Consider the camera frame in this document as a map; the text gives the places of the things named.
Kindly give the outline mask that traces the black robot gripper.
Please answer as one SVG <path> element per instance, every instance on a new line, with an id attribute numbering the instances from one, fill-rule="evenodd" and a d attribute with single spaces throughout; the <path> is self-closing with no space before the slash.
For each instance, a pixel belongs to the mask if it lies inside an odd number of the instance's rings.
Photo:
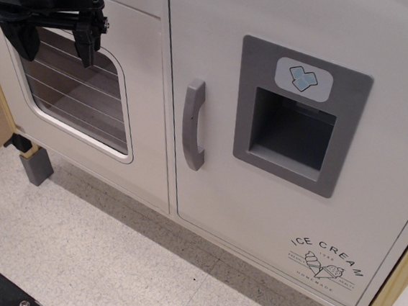
<path id="1" fill-rule="evenodd" d="M 94 65 L 106 33 L 103 0 L 0 0 L 0 28 L 18 54 L 33 61 L 40 38 L 36 27 L 71 30 L 84 68 Z"/>

